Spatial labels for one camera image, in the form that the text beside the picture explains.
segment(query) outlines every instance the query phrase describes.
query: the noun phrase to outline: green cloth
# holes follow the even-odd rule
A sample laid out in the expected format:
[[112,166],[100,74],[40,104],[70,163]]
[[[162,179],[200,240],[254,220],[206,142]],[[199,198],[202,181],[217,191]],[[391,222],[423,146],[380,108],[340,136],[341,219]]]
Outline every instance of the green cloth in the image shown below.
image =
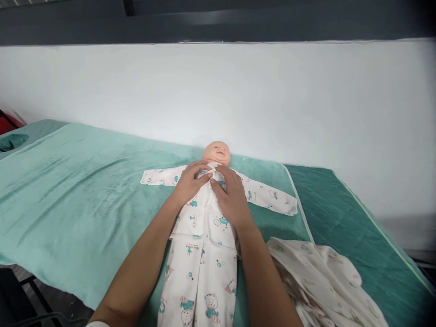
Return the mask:
[[[95,309],[173,190],[141,185],[144,170],[188,164],[202,151],[80,124],[21,148],[0,161],[0,263],[18,263]],[[295,196],[278,163],[235,155],[231,168]],[[249,206],[265,240],[309,240],[300,211],[290,217]],[[235,326],[248,324],[239,268]],[[164,270],[145,309],[146,326],[156,323],[163,280]]]
[[26,134],[11,134],[0,138],[0,152],[8,152],[13,149],[18,149],[23,145],[29,136]]
[[434,288],[357,196],[329,169],[286,167],[315,243],[351,260],[389,326],[427,326]]

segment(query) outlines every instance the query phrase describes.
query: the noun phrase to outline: finger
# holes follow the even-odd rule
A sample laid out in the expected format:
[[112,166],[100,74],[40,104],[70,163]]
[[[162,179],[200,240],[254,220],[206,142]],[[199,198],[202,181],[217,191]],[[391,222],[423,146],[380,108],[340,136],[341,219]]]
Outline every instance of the finger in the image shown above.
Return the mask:
[[212,173],[208,173],[203,175],[202,177],[195,180],[195,183],[197,183],[200,187],[202,187],[204,184],[206,184],[210,178],[212,177]]
[[226,183],[231,182],[232,180],[236,180],[233,176],[233,170],[231,170],[229,167],[218,165],[215,169],[223,174]]
[[205,165],[203,163],[196,163],[195,165],[193,165],[192,167],[189,168],[190,171],[194,172],[194,173],[198,173],[200,170],[211,170],[212,168],[210,168],[208,165]]
[[226,192],[223,190],[221,185],[215,179],[211,178],[210,184],[212,186],[213,192],[217,196],[218,201],[223,200],[227,196]]

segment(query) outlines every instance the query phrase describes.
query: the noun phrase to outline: white wall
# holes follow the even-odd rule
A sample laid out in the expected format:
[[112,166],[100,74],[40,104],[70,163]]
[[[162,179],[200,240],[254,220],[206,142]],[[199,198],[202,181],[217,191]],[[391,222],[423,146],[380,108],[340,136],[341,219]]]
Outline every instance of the white wall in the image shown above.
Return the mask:
[[27,123],[222,139],[236,154],[331,168],[403,247],[436,249],[435,50],[425,40],[6,47],[0,108]]

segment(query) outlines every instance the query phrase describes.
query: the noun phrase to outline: forearm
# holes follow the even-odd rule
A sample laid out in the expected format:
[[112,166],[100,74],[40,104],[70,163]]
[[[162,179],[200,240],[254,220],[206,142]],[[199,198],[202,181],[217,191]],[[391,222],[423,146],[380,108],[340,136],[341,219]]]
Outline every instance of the forearm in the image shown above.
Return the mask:
[[170,196],[132,248],[90,321],[134,325],[154,288],[181,205]]
[[253,326],[302,326],[256,224],[238,230]]

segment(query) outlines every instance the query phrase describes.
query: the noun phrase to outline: red object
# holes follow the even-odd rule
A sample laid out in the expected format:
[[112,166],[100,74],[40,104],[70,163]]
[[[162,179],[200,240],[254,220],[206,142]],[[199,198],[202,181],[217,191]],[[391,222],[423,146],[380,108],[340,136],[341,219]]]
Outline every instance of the red object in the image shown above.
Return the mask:
[[[12,120],[18,127],[23,127],[24,125],[16,120],[14,117],[11,117],[10,115],[6,114],[10,120]],[[0,135],[10,132],[14,130],[15,128],[6,120],[4,117],[0,117]]]

